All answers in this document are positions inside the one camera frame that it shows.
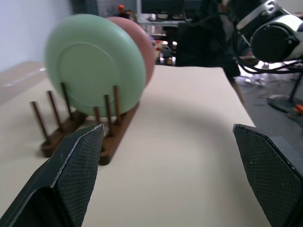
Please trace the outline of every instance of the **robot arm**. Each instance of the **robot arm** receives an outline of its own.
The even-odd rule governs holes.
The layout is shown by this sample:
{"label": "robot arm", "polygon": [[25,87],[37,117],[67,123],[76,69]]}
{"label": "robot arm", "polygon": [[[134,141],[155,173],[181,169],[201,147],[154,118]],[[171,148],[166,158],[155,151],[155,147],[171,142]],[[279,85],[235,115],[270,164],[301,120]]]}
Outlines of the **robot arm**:
{"label": "robot arm", "polygon": [[303,22],[275,0],[225,0],[238,33],[265,62],[303,59]]}

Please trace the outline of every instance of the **white wall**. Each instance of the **white wall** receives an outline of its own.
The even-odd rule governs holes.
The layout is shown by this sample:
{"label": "white wall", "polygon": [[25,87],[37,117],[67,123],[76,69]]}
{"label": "white wall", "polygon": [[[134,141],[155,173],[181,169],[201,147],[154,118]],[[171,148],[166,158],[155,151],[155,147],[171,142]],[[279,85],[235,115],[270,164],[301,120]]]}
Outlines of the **white wall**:
{"label": "white wall", "polygon": [[70,14],[69,0],[0,0],[0,71],[43,61],[50,32]]}
{"label": "white wall", "polygon": [[303,12],[303,0],[277,0],[290,13]]}

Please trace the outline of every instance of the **green plate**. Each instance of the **green plate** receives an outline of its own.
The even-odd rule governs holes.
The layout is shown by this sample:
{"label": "green plate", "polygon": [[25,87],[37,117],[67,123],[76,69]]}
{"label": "green plate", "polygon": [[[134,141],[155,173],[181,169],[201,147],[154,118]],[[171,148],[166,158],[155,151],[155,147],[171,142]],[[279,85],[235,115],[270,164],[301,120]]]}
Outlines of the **green plate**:
{"label": "green plate", "polygon": [[71,105],[88,115],[98,106],[106,116],[104,95],[110,96],[115,114],[114,86],[119,86],[121,113],[129,111],[146,83],[144,61],[132,38],[111,21],[89,14],[71,16],[52,32],[45,63],[55,90],[62,96],[65,83]]}

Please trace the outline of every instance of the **red object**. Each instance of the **red object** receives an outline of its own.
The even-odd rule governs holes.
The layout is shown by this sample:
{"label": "red object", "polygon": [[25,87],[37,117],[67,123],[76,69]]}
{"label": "red object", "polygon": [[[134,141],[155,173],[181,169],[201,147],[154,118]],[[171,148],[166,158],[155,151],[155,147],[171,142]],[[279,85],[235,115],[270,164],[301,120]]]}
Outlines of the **red object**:
{"label": "red object", "polygon": [[125,13],[124,5],[118,5],[118,10],[119,10],[119,13]]}
{"label": "red object", "polygon": [[301,115],[303,115],[303,105],[297,105],[296,109]]}

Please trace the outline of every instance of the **beige table surface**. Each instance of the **beige table surface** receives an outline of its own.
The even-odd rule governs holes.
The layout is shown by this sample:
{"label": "beige table surface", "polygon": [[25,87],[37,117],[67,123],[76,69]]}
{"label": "beige table surface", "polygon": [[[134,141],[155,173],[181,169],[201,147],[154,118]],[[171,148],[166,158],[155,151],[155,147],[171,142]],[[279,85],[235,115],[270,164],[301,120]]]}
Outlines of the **beige table surface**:
{"label": "beige table surface", "polygon": [[[0,215],[46,160],[28,102],[39,102],[54,130],[48,89],[44,79],[0,106]],[[157,66],[113,161],[99,168],[83,226],[269,227],[235,123],[253,125],[221,69]]]}

